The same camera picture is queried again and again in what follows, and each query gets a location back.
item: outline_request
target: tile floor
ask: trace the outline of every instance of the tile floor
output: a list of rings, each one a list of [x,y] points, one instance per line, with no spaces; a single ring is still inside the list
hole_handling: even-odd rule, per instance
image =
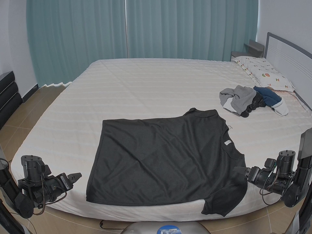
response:
[[[0,130],[0,145],[7,160],[12,160],[37,120],[64,89],[64,86],[42,87],[14,112]],[[271,232],[281,234],[286,230],[302,202],[293,208],[287,208],[283,202],[278,202],[243,216],[205,220],[200,221],[200,223],[213,234],[269,234]],[[34,228],[27,219],[14,216],[35,234]],[[42,215],[34,215],[30,220],[35,226],[37,234],[109,234],[121,232],[121,230],[112,229],[102,230],[99,227],[99,219],[80,217],[50,207],[47,207]],[[129,224],[128,222],[105,221],[103,227],[125,228]],[[5,233],[1,226],[0,233]]]

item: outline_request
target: curtain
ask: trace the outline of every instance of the curtain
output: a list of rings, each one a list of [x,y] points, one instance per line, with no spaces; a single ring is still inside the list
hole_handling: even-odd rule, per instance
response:
[[[99,59],[127,58],[124,0],[27,0],[39,86],[67,83]]]
[[[129,58],[229,61],[255,40],[258,0],[126,0]]]

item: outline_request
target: gray knit cloth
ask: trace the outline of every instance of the gray knit cloth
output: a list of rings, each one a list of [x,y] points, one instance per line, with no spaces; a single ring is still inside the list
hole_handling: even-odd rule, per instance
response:
[[[257,92],[253,88],[242,87],[240,85],[238,85],[235,89],[226,88],[219,94],[220,103],[223,106],[227,102],[228,98],[233,97],[231,106],[240,115],[246,110],[247,106],[252,103],[256,93]]]

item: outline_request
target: pile of clothes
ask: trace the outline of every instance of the pile of clothes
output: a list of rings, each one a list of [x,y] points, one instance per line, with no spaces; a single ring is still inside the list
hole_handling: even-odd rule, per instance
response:
[[[287,105],[282,97],[269,88],[242,87],[226,88],[219,94],[220,103],[223,108],[238,113],[246,118],[258,107],[271,107],[280,116],[288,114]]]

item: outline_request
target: patterned pillow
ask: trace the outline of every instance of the patterned pillow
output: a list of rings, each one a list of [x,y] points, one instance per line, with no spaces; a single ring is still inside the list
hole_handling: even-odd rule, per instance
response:
[[[294,86],[265,59],[255,57],[236,57],[233,59],[240,65],[259,87],[274,90],[294,91]]]

